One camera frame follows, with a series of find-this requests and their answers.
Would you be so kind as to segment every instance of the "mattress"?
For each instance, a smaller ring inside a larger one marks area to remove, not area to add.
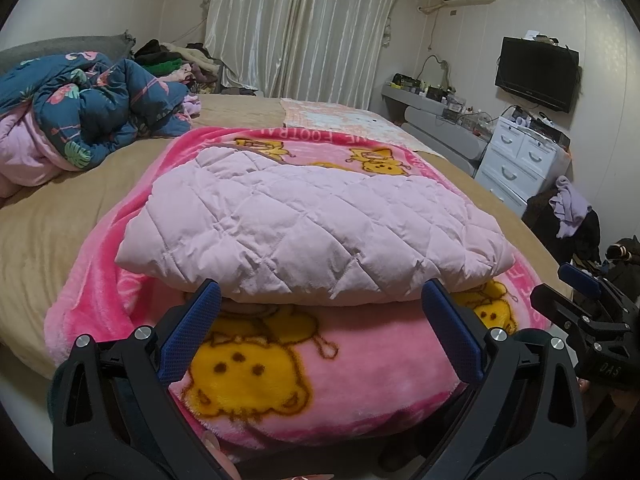
[[[201,99],[202,113],[194,122],[196,127],[276,128],[286,123],[286,112],[278,99],[222,95]],[[37,373],[48,378],[53,374],[54,364],[44,345],[44,317],[82,242],[169,142],[140,140],[87,173],[63,175],[37,189],[23,189],[0,208],[0,340]],[[558,280],[555,260],[513,212],[450,162],[418,153],[480,209],[495,216],[505,236],[541,280],[565,295],[570,293]]]

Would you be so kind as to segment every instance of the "blue gripper pad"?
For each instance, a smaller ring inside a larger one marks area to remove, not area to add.
[[[429,280],[422,287],[422,310],[440,340],[453,369],[464,383],[478,384],[484,378],[482,348],[466,322],[460,317],[458,308],[462,307],[455,305],[437,280]],[[468,311],[478,323],[482,324],[471,309]]]
[[[158,379],[162,386],[167,387],[183,377],[220,312],[221,300],[220,287],[216,282],[209,280],[208,285],[193,300],[190,309],[162,345],[158,368]]]
[[[590,300],[597,300],[602,293],[598,280],[571,264],[560,266],[558,278]]]

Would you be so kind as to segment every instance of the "cartoon bear print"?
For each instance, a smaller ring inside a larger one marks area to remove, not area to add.
[[[502,283],[489,280],[465,292],[455,292],[452,297],[457,304],[472,308],[487,328],[499,326],[513,335],[518,325],[505,299],[507,295],[509,291]]]
[[[295,156],[291,155],[289,151],[284,149],[284,142],[281,140],[264,140],[264,139],[235,139],[234,142],[238,146],[244,146],[246,148],[253,148],[254,150],[261,152],[275,160],[283,161],[282,156]]]
[[[346,162],[357,160],[362,163],[362,169],[368,173],[379,173],[386,175],[406,175],[405,170],[410,170],[408,166],[400,160],[395,160],[393,152],[389,148],[378,150],[366,150],[361,148],[350,148],[353,155]]]
[[[300,413],[312,389],[294,345],[311,340],[323,359],[337,357],[337,345],[319,335],[311,314],[293,305],[256,308],[222,311],[196,352],[183,391],[194,415],[260,421],[269,413]]]

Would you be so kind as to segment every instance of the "television screen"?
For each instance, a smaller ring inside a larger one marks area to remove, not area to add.
[[[580,55],[539,41],[504,38],[495,85],[551,110],[571,110]]]

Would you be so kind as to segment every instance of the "silver screw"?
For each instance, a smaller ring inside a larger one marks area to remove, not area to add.
[[[504,341],[507,339],[507,333],[501,328],[493,328],[490,333],[491,337],[496,341]]]
[[[150,326],[139,326],[134,332],[134,336],[136,339],[146,339],[151,335],[151,327]]]
[[[551,346],[556,350],[562,350],[564,348],[564,341],[559,337],[551,338]]]
[[[89,344],[89,341],[91,341],[91,338],[89,338],[87,334],[82,334],[78,337],[78,339],[76,339],[76,346],[82,348],[84,346],[87,346]]]

